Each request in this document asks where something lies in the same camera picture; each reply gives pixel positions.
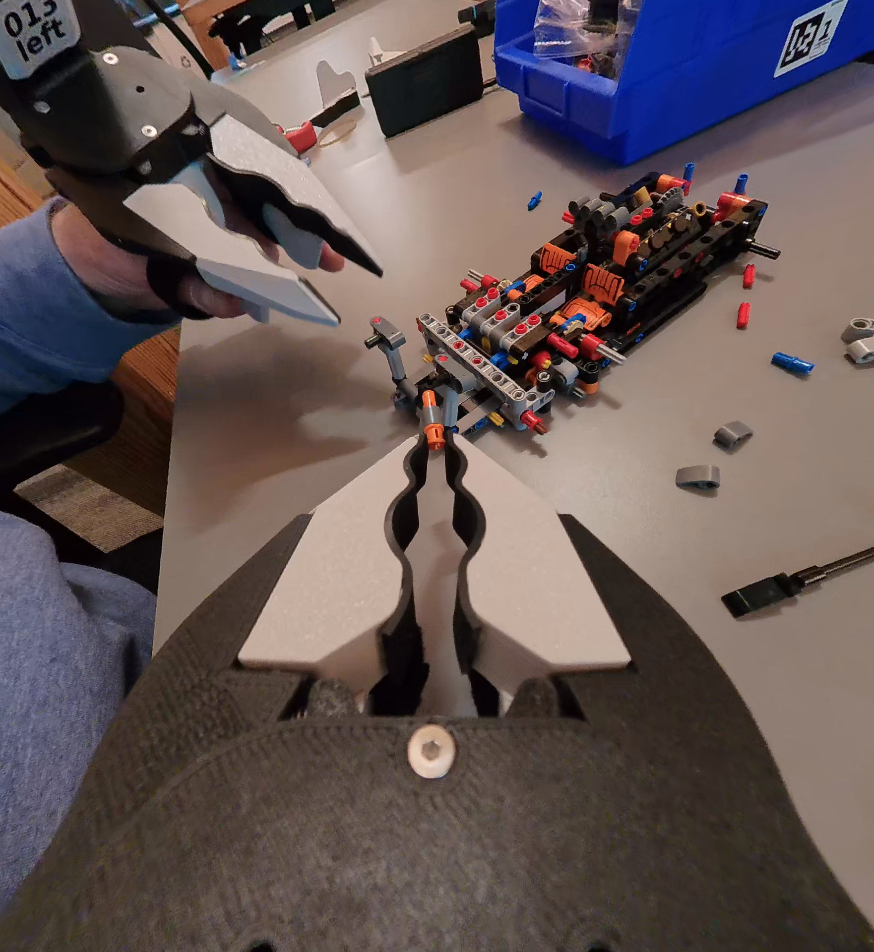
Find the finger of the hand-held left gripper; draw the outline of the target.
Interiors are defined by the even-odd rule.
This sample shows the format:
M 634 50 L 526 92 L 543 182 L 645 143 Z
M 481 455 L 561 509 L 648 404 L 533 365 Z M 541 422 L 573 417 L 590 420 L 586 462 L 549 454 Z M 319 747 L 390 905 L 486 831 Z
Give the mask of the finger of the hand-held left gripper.
M 229 114 L 209 129 L 210 159 L 243 214 L 301 267 L 318 268 L 325 245 L 381 276 L 371 246 L 293 151 Z
M 275 310 L 324 326 L 340 325 L 338 313 L 307 281 L 271 261 L 251 237 L 228 228 L 213 184 L 144 184 L 124 205 L 181 246 L 209 286 L 241 299 L 256 320 L 267 322 L 267 313 Z

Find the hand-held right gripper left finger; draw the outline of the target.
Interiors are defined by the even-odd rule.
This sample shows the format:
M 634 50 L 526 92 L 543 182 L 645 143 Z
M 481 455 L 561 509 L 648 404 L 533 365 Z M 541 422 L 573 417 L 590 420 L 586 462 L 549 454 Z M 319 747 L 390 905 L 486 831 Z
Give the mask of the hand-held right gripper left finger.
M 383 679 L 417 696 L 427 678 L 406 550 L 419 527 L 428 444 L 408 438 L 317 506 L 238 654 L 246 668 Z

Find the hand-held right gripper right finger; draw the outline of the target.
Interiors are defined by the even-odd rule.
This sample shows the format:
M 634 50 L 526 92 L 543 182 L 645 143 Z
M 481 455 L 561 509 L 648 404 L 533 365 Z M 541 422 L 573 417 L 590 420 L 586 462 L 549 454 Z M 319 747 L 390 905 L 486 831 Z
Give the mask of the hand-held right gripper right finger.
M 466 547 L 453 614 L 461 671 L 514 695 L 528 679 L 628 666 L 554 506 L 463 438 L 446 438 L 444 460 Z

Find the partly built lego car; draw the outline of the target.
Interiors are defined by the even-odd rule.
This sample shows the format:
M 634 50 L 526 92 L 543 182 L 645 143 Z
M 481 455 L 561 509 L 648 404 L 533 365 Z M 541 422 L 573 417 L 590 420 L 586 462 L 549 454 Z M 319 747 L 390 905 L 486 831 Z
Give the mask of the partly built lego car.
M 405 333 L 372 318 L 364 344 L 385 356 L 396 408 L 421 420 L 431 388 L 447 431 L 545 434 L 555 397 L 595 394 L 603 371 L 701 297 L 713 273 L 748 252 L 777 259 L 756 238 L 768 205 L 748 195 L 748 177 L 706 203 L 690 196 L 693 168 L 569 202 L 565 229 L 515 279 L 469 270 L 458 302 L 417 318 L 426 366 L 415 372 L 402 359 Z

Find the black lego shaft piece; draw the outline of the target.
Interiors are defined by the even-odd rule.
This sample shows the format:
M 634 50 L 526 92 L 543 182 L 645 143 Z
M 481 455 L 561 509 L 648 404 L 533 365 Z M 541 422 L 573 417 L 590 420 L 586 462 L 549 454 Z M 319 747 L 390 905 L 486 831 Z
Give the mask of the black lego shaft piece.
M 811 565 L 792 574 L 779 573 L 765 577 L 747 586 L 735 589 L 721 597 L 721 602 L 732 617 L 740 618 L 799 597 L 830 575 L 841 573 L 858 565 L 874 561 L 874 545 L 824 565 Z

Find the person's left hand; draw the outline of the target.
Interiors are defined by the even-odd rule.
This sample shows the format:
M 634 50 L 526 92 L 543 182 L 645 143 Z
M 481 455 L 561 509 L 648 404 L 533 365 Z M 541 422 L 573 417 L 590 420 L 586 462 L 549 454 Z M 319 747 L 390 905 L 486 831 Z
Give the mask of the person's left hand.
M 146 257 L 111 244 L 70 202 L 55 200 L 48 221 L 66 264 L 87 293 L 117 319 L 158 325 L 174 316 L 230 319 L 246 313 L 238 297 L 213 289 L 192 273 L 179 279 L 177 302 L 169 305 L 149 285 Z

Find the black tripod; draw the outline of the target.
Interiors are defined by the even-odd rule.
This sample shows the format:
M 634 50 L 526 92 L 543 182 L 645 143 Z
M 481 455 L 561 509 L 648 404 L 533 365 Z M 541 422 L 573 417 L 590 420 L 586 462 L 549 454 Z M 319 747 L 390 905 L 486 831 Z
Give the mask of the black tripod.
M 183 31 L 177 21 L 168 14 L 164 4 L 159 1 L 144 1 L 143 4 L 147 6 L 157 21 L 165 26 L 169 35 L 175 39 L 182 49 L 182 55 L 178 57 L 179 65 L 182 65 L 182 61 L 186 57 L 190 65 L 184 66 L 184 68 L 190 69 L 192 72 L 200 70 L 205 79 L 210 79 L 214 73 L 212 65 L 206 59 L 205 54 L 195 45 L 190 34 Z

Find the black box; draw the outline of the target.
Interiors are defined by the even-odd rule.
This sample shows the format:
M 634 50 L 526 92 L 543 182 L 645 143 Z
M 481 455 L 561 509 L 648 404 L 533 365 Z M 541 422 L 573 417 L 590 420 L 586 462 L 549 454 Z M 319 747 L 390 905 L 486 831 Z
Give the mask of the black box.
M 383 136 L 396 137 L 480 100 L 484 78 L 470 25 L 373 65 L 365 73 Z

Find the person's blue sweater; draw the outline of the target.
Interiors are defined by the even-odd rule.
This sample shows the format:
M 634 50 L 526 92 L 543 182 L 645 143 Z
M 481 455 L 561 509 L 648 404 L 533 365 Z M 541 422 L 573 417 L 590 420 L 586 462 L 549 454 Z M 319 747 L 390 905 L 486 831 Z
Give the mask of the person's blue sweater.
M 152 655 L 156 598 L 0 512 L 0 911 Z

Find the pile of clear plastic bags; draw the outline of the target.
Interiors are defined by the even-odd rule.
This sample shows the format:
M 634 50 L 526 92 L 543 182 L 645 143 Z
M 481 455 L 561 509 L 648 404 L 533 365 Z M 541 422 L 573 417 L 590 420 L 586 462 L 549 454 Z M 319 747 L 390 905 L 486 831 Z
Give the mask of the pile of clear plastic bags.
M 644 3 L 540 1 L 533 54 L 618 80 Z

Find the blue plastic bin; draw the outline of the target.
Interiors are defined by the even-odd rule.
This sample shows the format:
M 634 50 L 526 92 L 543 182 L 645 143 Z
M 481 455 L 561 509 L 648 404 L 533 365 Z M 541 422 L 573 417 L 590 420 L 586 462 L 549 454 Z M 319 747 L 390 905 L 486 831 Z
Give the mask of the blue plastic bin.
M 874 1 L 644 2 L 618 81 L 533 54 L 537 2 L 496 6 L 498 85 L 629 165 L 874 51 Z

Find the white plastic bracket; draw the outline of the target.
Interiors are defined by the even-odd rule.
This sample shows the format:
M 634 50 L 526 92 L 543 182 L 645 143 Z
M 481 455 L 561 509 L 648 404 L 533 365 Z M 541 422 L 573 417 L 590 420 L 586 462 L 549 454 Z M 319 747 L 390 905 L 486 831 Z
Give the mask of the white plastic bracket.
M 351 72 L 338 73 L 332 65 L 322 60 L 316 65 L 316 77 L 323 109 L 312 116 L 311 123 L 314 127 L 326 128 L 347 113 L 359 108 L 360 94 Z

